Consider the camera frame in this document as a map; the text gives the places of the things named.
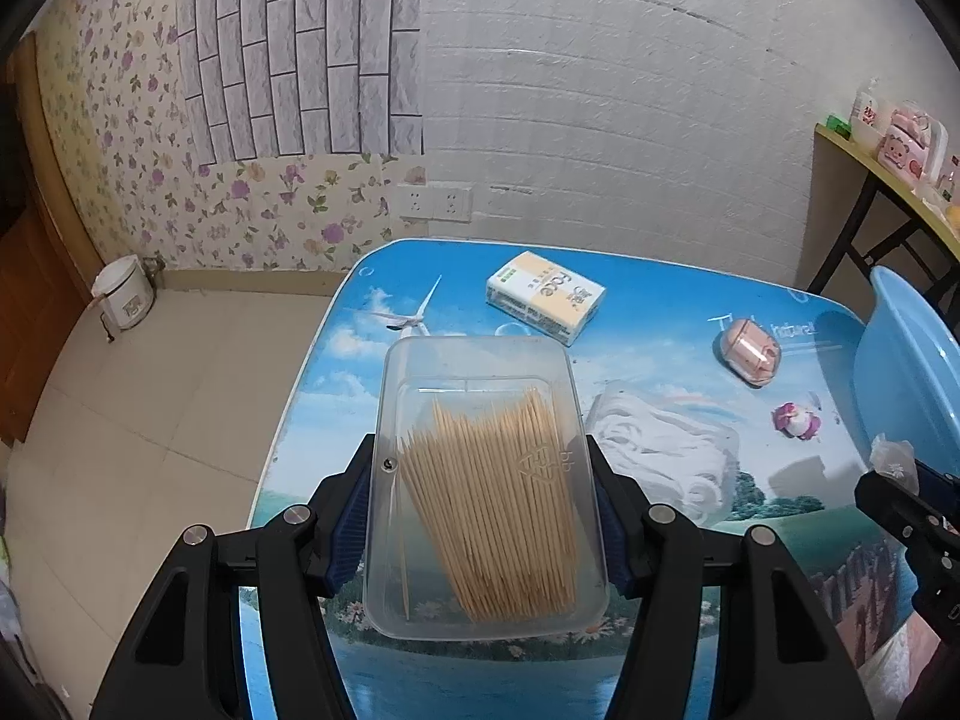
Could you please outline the clear plastic wrapper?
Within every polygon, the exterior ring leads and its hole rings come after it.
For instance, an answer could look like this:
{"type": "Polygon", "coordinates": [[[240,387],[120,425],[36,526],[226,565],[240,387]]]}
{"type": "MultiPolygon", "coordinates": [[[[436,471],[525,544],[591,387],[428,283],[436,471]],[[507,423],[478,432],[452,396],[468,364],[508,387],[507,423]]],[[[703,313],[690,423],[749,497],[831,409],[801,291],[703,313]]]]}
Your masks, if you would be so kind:
{"type": "Polygon", "coordinates": [[[914,447],[907,440],[896,442],[887,439],[885,434],[877,434],[872,439],[869,461],[874,472],[900,484],[913,496],[918,496],[918,463],[914,447]]]}

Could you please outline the small pink white toy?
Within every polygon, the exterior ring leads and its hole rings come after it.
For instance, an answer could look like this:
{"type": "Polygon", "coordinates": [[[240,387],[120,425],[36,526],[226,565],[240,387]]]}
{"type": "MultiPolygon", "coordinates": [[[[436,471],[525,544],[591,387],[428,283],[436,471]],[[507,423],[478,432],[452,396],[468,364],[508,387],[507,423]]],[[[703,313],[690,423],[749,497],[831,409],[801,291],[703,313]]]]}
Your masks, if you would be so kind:
{"type": "Polygon", "coordinates": [[[814,392],[800,400],[785,401],[777,406],[771,419],[781,434],[799,440],[812,440],[822,426],[822,403],[814,392]]]}

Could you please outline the clear toothpick box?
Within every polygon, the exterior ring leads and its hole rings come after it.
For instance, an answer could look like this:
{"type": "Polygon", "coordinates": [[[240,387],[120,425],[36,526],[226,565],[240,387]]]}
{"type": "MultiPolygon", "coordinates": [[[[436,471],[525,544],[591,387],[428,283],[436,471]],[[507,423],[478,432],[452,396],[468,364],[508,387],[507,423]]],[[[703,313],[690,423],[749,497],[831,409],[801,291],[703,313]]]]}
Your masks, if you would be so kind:
{"type": "Polygon", "coordinates": [[[601,519],[566,349],[410,337],[389,349],[363,605],[418,642],[555,637],[608,605],[601,519]]]}

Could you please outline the blue plastic basin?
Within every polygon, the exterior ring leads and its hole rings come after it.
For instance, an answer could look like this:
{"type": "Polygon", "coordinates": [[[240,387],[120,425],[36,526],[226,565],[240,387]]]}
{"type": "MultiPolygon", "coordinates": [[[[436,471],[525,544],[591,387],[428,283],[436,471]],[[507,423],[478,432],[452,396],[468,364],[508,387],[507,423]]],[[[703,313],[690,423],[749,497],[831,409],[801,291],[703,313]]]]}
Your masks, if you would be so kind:
{"type": "Polygon", "coordinates": [[[958,343],[939,314],[896,271],[871,271],[875,307],[857,344],[853,395],[871,439],[908,442],[936,472],[955,476],[958,343]]]}

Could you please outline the pink earbud case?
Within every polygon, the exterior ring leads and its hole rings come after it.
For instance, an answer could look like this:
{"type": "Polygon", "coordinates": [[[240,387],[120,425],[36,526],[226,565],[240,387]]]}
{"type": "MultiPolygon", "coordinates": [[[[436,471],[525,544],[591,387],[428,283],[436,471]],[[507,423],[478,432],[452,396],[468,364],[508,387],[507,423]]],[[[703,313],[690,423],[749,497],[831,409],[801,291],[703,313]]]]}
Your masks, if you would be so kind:
{"type": "Polygon", "coordinates": [[[719,362],[750,387],[773,382],[781,362],[781,348],[771,333],[752,319],[734,319],[716,338],[719,362]]]}

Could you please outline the yellow side table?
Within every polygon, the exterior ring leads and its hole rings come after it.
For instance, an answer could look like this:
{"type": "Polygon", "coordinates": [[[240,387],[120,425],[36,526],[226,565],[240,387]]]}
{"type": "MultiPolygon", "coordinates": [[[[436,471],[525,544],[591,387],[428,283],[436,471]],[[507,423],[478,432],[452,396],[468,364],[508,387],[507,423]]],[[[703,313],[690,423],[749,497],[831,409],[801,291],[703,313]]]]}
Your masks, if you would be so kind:
{"type": "Polygon", "coordinates": [[[958,299],[958,239],[950,226],[855,143],[818,124],[796,283],[864,314],[869,275],[900,273],[934,309],[958,299]]]}

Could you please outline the green small box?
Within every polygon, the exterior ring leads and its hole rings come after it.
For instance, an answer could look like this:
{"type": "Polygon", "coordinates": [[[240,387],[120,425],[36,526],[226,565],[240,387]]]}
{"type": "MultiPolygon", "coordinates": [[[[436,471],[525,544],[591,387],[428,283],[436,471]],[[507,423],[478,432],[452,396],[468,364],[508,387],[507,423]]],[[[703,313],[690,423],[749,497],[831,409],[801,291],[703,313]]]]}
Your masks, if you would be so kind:
{"type": "Polygon", "coordinates": [[[851,127],[850,122],[841,119],[838,115],[830,114],[825,121],[825,127],[832,132],[835,132],[836,135],[839,135],[844,140],[849,140],[851,138],[851,127]]]}

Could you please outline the white rice cooker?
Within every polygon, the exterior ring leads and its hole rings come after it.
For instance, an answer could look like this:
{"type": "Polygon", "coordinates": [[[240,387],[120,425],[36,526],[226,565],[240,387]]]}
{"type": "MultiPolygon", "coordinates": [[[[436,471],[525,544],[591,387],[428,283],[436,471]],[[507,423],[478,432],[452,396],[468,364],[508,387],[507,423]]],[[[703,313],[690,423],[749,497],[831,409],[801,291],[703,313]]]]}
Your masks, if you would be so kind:
{"type": "Polygon", "coordinates": [[[107,341],[112,343],[122,332],[146,319],[156,294],[142,261],[130,254],[99,271],[91,285],[91,297],[98,306],[107,341]]]}

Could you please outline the white lotion bottle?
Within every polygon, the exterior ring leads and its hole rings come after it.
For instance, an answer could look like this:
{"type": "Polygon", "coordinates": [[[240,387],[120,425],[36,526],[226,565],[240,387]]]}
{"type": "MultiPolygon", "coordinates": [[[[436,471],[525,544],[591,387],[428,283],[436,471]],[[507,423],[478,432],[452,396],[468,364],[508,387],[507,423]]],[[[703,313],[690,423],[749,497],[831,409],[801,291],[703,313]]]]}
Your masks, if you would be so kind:
{"type": "Polygon", "coordinates": [[[864,153],[875,156],[890,125],[892,108],[882,98],[877,78],[857,88],[850,114],[851,142],[864,153]]]}

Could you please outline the yellow white tissue pack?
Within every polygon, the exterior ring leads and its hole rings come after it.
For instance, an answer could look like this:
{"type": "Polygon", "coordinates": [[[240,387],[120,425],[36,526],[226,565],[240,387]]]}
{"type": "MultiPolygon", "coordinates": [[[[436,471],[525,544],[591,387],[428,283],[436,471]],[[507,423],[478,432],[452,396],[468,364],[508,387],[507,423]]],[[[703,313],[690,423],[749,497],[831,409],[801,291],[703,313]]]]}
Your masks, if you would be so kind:
{"type": "Polygon", "coordinates": [[[601,284],[532,250],[501,265],[485,288],[489,305],[565,346],[583,333],[605,294],[601,284]]]}

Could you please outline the white wall socket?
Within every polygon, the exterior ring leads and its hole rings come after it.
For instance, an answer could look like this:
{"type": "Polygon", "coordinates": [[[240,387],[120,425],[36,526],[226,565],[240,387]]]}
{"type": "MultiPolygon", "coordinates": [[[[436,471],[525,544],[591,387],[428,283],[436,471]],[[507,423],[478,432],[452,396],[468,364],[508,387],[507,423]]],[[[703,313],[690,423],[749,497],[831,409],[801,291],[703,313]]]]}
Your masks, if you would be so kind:
{"type": "Polygon", "coordinates": [[[472,188],[469,184],[398,184],[392,210],[413,221],[468,223],[472,219],[472,188]]]}

